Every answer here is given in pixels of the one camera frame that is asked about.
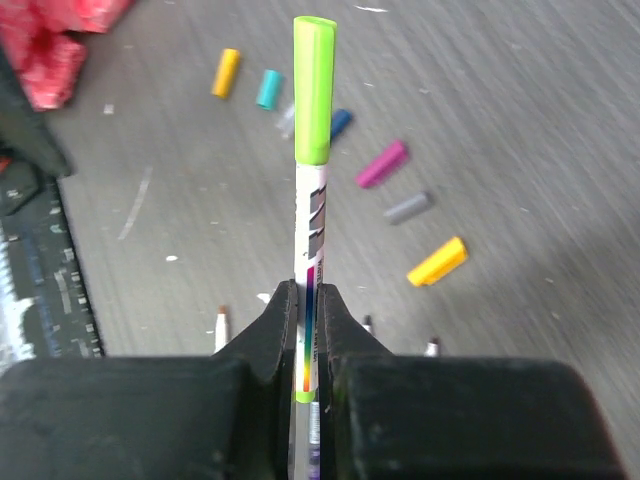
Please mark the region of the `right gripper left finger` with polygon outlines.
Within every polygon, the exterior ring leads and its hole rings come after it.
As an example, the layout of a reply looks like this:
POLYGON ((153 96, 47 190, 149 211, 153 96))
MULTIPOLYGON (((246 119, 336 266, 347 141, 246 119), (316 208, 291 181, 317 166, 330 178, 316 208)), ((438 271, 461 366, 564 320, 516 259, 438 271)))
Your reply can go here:
POLYGON ((5 479, 284 479, 297 289, 203 357, 48 358, 1 379, 5 479))

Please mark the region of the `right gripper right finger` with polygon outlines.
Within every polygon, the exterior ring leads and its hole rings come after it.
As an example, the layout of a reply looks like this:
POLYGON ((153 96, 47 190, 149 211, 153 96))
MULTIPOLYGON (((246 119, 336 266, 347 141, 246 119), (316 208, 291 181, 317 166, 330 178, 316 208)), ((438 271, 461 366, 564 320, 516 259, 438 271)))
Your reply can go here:
POLYGON ((318 298, 324 479, 623 479, 594 395, 569 365, 401 356, 318 298))

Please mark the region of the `yellow marker pen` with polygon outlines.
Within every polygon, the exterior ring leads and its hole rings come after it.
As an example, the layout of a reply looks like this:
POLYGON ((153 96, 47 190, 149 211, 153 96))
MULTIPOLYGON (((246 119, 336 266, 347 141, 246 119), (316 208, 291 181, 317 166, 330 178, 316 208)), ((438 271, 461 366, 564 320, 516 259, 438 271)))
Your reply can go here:
POLYGON ((218 308, 214 329, 214 352, 222 350, 230 340, 229 322, 227 317, 227 307, 221 305, 218 308))

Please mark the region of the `magenta marker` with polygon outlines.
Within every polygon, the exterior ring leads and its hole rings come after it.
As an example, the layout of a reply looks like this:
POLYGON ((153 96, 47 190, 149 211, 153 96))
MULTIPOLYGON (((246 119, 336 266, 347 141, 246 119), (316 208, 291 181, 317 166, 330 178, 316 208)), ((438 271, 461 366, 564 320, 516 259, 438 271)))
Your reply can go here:
POLYGON ((440 355, 440 341, 437 337, 429 340, 424 355, 426 357, 438 357, 440 355))

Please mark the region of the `yellow pen cap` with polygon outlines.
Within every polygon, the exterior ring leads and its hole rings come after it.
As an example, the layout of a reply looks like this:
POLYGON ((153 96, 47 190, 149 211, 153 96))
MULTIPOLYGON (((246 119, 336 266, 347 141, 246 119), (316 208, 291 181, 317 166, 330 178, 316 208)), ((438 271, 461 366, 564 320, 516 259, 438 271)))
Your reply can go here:
POLYGON ((433 285, 462 265, 467 258, 468 252, 463 240, 453 237, 413 268, 407 274, 407 279, 415 287, 433 285))
POLYGON ((226 48, 222 51, 211 89, 214 96, 221 99, 226 99, 229 96, 240 60, 239 50, 226 48))

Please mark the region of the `grey pen cap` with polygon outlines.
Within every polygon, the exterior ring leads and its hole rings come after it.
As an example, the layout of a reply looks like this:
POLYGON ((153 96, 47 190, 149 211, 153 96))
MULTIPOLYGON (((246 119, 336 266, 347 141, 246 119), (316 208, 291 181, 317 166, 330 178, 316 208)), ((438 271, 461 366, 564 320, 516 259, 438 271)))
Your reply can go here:
POLYGON ((427 191, 421 191, 389 208, 384 213, 385 220, 390 225, 400 225, 426 211, 434 204, 434 196, 427 191))

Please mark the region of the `magenta pen cap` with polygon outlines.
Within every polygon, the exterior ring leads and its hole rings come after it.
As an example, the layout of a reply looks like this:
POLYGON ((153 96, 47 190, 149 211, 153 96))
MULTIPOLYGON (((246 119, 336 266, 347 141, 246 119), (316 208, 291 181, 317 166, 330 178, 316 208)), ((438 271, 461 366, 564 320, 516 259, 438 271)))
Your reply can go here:
POLYGON ((401 140, 394 141, 356 176, 357 185, 361 188, 371 188, 381 184, 401 168, 408 158, 405 143, 401 140))

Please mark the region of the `clear pen cap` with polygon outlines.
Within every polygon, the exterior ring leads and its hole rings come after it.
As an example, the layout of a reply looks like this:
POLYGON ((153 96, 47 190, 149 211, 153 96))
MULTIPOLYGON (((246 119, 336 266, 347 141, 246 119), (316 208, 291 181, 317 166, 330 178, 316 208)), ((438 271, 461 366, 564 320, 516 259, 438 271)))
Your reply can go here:
POLYGON ((289 139, 294 134, 295 129, 295 104, 292 103, 281 115, 276 124, 283 139, 289 139))

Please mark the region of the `blue pen cap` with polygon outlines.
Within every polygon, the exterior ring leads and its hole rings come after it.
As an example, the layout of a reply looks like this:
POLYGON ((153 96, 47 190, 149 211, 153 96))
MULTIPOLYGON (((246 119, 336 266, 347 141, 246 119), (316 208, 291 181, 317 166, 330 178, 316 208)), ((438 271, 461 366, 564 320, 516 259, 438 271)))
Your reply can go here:
POLYGON ((331 119, 330 142, 336 140, 353 119, 353 114, 346 109, 336 110, 331 119))

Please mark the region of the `teal pen cap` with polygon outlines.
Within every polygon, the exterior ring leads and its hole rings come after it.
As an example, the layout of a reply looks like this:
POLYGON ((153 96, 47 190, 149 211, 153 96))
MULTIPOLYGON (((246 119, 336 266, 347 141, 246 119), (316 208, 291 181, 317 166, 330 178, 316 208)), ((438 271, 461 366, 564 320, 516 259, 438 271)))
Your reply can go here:
POLYGON ((276 108, 283 75, 276 70, 266 69, 256 96, 256 104, 267 111, 276 108))

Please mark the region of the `green cap marker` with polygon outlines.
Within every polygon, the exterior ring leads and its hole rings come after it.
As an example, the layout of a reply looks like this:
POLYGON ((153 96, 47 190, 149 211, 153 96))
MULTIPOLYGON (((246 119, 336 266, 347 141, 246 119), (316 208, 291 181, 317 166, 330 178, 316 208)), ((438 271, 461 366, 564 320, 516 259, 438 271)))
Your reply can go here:
POLYGON ((333 20, 298 16, 293 21, 295 399, 299 403, 313 401, 318 385, 317 297, 323 279, 336 33, 333 20))

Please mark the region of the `purple marker pen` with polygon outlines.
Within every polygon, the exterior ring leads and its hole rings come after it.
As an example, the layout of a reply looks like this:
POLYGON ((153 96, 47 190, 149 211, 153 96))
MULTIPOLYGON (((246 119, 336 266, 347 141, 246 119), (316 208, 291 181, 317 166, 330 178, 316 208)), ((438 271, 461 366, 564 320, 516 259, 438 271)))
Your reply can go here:
POLYGON ((320 478, 320 405, 317 401, 296 404, 292 479, 320 478))

